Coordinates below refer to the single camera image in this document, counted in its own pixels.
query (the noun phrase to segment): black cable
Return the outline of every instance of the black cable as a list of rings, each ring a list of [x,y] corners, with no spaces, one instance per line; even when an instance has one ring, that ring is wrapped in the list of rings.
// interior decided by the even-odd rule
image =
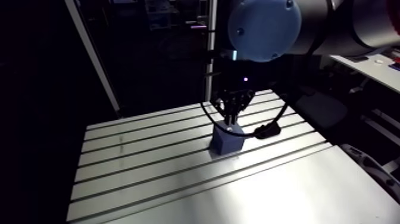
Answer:
[[[319,33],[317,34],[317,37],[314,39],[314,41],[312,42],[310,49],[307,51],[307,53],[304,56],[304,63],[302,63],[302,67],[300,69],[300,71],[306,71],[307,70],[307,65],[310,62],[310,58],[311,56],[313,56],[313,53],[322,45],[322,43],[325,41],[325,38],[327,36],[327,34],[329,33],[329,27],[330,24],[332,22],[333,19],[333,5],[332,3],[327,0],[327,6],[328,6],[328,15],[326,18],[326,21],[324,22],[323,27],[319,30]],[[206,76],[204,76],[204,78],[208,77],[208,76],[215,76],[219,73],[211,73],[208,74]],[[289,77],[290,80],[290,84],[288,85],[289,89],[292,89],[292,86],[294,85],[295,82],[295,78],[294,77]],[[229,135],[233,135],[233,136],[237,136],[237,137],[244,137],[244,138],[251,138],[251,137],[256,137],[258,135],[260,135],[261,133],[264,132],[268,132],[271,127],[273,127],[275,124],[277,124],[278,120],[283,116],[283,114],[285,113],[286,109],[289,106],[288,103],[288,98],[286,99],[285,104],[283,105],[283,107],[280,109],[279,113],[277,114],[277,116],[267,125],[262,125],[258,128],[256,128],[254,130],[254,132],[252,133],[235,133],[235,132],[231,132],[229,130],[226,130],[225,128],[221,127],[211,116],[210,114],[207,112],[207,110],[204,107],[203,102],[200,102],[200,106],[203,109],[205,115],[208,117],[208,119],[213,123],[214,126],[216,126],[218,129],[220,129],[221,131],[229,134]]]

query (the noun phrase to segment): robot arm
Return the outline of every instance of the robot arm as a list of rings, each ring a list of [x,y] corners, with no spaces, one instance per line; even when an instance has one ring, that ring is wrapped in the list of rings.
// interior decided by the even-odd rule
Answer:
[[[400,42],[396,0],[227,1],[220,1],[217,29],[226,31],[220,43],[232,60],[266,62],[306,54],[321,33],[315,55],[375,54]]]

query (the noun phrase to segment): aluminum table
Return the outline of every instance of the aluminum table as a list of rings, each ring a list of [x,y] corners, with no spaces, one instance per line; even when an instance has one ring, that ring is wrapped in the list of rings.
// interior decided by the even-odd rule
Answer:
[[[283,104],[257,92],[238,123],[251,132]],[[88,126],[67,221],[400,223],[398,204],[290,107],[279,125],[222,157],[198,104]]]

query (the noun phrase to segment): dark background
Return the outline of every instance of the dark background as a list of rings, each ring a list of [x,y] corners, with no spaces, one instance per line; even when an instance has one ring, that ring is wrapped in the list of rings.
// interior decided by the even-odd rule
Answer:
[[[64,1],[0,9],[4,222],[63,223],[85,127],[116,116]]]

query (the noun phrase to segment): purple light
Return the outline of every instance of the purple light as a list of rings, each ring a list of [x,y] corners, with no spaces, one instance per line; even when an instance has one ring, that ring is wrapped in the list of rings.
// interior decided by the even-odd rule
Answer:
[[[205,29],[207,26],[200,25],[200,26],[190,26],[191,29]]]

